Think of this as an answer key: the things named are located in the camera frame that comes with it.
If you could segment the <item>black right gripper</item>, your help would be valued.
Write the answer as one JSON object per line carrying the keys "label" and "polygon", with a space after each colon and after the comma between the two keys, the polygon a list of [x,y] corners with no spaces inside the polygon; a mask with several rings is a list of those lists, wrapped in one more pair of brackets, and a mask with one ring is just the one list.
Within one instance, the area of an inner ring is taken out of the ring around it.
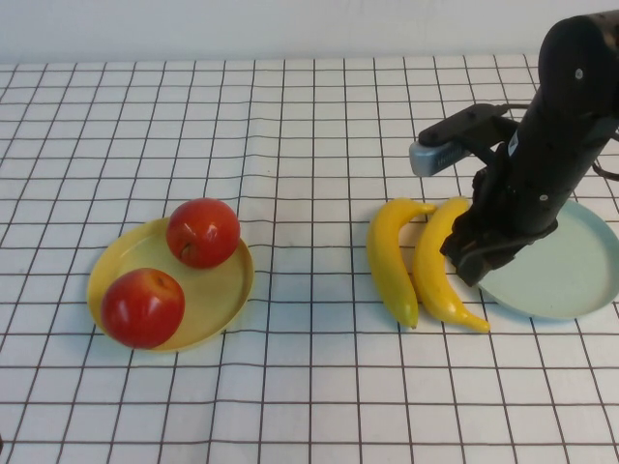
{"label": "black right gripper", "polygon": [[593,152],[559,144],[500,144],[473,179],[473,204],[455,218],[441,253],[469,286],[557,228],[560,209],[593,164]]}

